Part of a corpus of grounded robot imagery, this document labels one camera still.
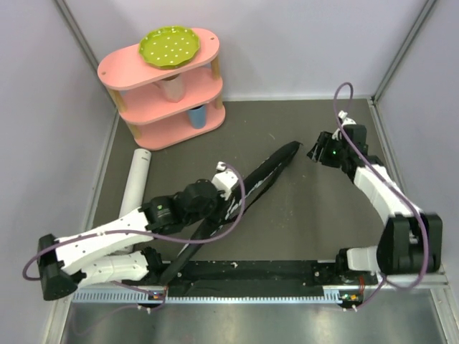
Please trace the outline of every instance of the blue cup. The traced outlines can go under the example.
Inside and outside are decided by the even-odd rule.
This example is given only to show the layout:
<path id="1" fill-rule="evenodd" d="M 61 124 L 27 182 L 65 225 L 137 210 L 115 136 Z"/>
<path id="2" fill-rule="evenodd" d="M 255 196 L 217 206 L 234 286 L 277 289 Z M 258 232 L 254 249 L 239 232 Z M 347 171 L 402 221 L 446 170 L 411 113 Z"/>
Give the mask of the blue cup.
<path id="1" fill-rule="evenodd" d="M 194 107 L 187 112 L 194 129 L 201 129 L 206 125 L 206 105 Z"/>

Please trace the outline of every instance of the white cylinder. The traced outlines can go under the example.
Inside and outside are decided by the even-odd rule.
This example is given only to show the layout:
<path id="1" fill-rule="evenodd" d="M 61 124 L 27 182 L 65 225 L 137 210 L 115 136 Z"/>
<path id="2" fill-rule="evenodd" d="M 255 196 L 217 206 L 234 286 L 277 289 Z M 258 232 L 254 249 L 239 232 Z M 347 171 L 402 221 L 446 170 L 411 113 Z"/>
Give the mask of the white cylinder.
<path id="1" fill-rule="evenodd" d="M 185 84 L 181 74 L 162 79 L 158 83 L 169 102 L 179 102 L 185 96 Z"/>
<path id="2" fill-rule="evenodd" d="M 151 152 L 146 149 L 136 149 L 132 157 L 131 169 L 129 170 L 128 180 L 124 189 L 123 202 L 119 217 L 138 208 L 143 202 L 146 179 L 150 168 Z M 133 251 L 132 246 L 118 250 L 115 254 L 126 254 Z"/>

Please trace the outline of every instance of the green plastic plate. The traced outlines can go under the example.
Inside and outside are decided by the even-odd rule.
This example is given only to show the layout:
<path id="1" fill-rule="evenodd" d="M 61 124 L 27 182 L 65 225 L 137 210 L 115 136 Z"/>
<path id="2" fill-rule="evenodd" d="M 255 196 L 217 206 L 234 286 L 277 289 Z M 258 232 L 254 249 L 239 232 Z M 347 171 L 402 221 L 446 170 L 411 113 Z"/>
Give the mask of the green plastic plate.
<path id="1" fill-rule="evenodd" d="M 143 60 L 162 70 L 189 63 L 199 51 L 199 37 L 188 27 L 161 27 L 147 34 L 138 46 Z"/>

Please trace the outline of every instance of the pink wooden shelf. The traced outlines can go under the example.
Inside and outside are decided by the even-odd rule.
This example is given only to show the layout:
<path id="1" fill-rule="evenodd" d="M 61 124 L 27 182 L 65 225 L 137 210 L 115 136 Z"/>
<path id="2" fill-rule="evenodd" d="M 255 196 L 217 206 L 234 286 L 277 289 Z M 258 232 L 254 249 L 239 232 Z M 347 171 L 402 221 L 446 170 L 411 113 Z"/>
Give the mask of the pink wooden shelf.
<path id="1" fill-rule="evenodd" d="M 206 106 L 207 124 L 202 129 L 191 126 L 186 112 L 179 113 L 149 125 L 139 126 L 141 136 L 136 138 L 137 144 L 150 151 L 158 151 L 218 128 L 224 121 L 224 107 L 216 109 L 211 103 Z"/>
<path id="2" fill-rule="evenodd" d="M 157 69 L 143 61 L 138 44 L 134 44 L 112 52 L 102 60 L 98 68 L 100 81 L 112 90 L 130 90 L 211 62 L 220 46 L 217 36 L 206 29 L 193 28 L 193 31 L 199 36 L 201 49 L 189 64 L 176 70 Z"/>
<path id="3" fill-rule="evenodd" d="M 195 108 L 215 99 L 223 88 L 222 78 L 214 80 L 210 68 L 199 67 L 185 72 L 185 97 L 179 102 L 167 101 L 155 84 L 127 91 L 123 96 L 126 111 L 120 115 L 127 123 L 145 125 Z"/>

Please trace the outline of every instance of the white wall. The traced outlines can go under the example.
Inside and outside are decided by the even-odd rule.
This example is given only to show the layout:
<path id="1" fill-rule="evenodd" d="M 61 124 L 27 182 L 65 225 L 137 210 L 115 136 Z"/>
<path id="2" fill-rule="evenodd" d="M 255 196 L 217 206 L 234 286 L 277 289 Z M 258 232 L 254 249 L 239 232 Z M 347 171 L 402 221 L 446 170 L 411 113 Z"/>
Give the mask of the white wall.
<path id="1" fill-rule="evenodd" d="M 222 43 L 230 99 L 373 95 L 425 0 L 67 0 L 99 60 L 151 30 L 182 24 Z"/>
<path id="2" fill-rule="evenodd" d="M 443 263 L 459 297 L 459 1 L 439 1 L 381 100 L 409 195 L 444 221 Z"/>
<path id="3" fill-rule="evenodd" d="M 21 270 L 82 229 L 114 110 L 52 1 L 4 1 L 0 31 L 0 342 L 37 344 L 51 303 Z"/>

